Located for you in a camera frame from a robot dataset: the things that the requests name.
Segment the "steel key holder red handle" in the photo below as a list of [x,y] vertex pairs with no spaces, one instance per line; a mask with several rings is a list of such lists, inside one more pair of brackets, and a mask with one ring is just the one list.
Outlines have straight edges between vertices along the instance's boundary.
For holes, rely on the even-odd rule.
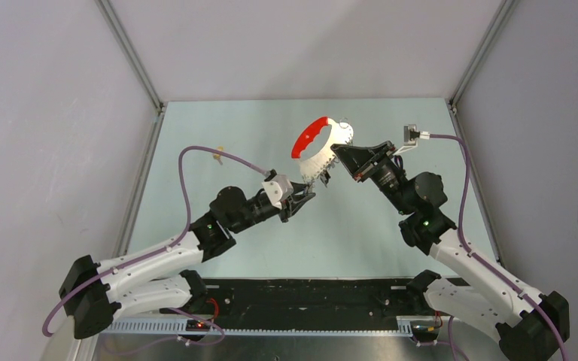
[[333,145],[351,145],[354,129],[346,119],[336,121],[319,117],[297,137],[291,148],[291,159],[298,165],[304,183],[311,184],[324,176],[336,161]]

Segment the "black key tag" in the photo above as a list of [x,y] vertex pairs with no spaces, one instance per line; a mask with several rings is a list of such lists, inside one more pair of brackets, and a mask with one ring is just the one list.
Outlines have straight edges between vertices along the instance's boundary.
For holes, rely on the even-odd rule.
[[322,184],[325,187],[328,187],[328,184],[330,182],[330,174],[327,171],[323,171],[321,172],[319,179],[321,180]]

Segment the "yellow key tag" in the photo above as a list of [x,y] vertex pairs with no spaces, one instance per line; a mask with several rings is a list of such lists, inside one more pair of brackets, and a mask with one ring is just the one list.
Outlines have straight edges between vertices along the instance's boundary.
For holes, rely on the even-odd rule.
[[212,154],[212,158],[216,160],[219,165],[223,165],[222,152],[224,151],[224,148],[222,146],[219,146],[216,148],[216,151],[217,153]]

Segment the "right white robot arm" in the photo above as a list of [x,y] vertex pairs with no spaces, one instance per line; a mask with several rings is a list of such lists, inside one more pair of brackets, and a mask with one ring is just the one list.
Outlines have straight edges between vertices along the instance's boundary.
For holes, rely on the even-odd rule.
[[334,144],[336,158],[357,182],[371,180],[403,215],[399,222],[410,247],[455,272],[463,290],[430,270],[407,286],[407,304],[416,314],[430,309],[449,314],[485,333],[509,360],[548,360],[556,351],[568,358],[570,309],[556,291],[545,294],[490,260],[464,237],[462,226],[440,207],[447,202],[440,175],[422,172],[409,179],[395,146]]

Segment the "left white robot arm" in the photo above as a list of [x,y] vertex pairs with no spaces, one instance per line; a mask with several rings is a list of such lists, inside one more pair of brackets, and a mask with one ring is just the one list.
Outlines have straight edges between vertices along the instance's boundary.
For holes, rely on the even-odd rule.
[[147,311],[181,308],[199,313],[208,294],[192,266],[227,252],[236,244],[236,233],[273,217],[286,223],[314,197],[307,184],[284,185],[279,180],[264,182],[249,199],[240,188],[225,187],[180,241],[171,238],[100,262],[90,255],[76,259],[59,288],[63,309],[74,321],[74,337],[89,338],[115,320]]

